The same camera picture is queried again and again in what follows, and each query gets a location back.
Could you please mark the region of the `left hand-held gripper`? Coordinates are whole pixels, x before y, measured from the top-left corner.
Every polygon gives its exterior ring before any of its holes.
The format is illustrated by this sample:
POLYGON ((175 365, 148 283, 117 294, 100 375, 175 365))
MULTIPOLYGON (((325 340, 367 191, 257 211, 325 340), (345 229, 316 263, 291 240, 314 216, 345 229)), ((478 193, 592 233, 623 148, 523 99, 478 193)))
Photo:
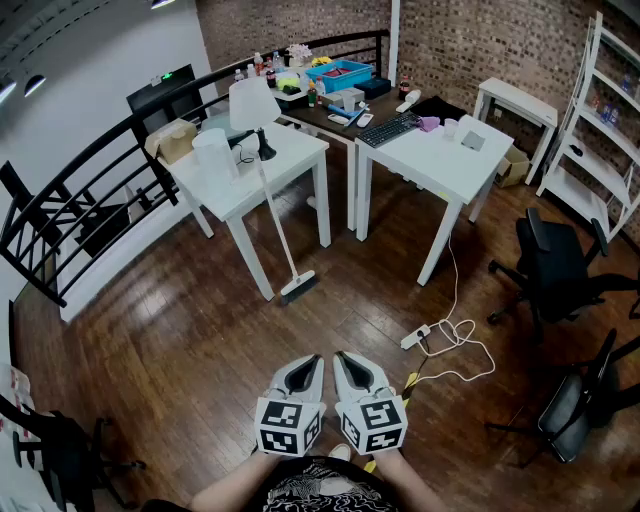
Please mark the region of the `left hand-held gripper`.
MULTIPOLYGON (((323 381, 324 358, 314 354, 280 368, 272 387, 285 393, 321 394, 323 381)), ((267 454, 305 456, 320 434, 325 411, 322 402, 260 397, 254 419, 257 449, 267 454)))

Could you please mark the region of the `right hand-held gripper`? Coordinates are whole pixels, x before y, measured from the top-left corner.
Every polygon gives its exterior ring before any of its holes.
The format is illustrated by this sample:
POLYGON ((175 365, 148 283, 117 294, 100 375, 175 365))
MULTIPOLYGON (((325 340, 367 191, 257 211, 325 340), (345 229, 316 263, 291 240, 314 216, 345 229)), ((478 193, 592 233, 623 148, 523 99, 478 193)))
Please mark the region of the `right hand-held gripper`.
POLYGON ((405 406, 402 397, 387 388, 383 369, 361 355, 340 351, 333 356, 333 374, 340 428, 357 453, 400 448, 407 431, 405 406), (355 399, 354 393, 374 394, 355 399))

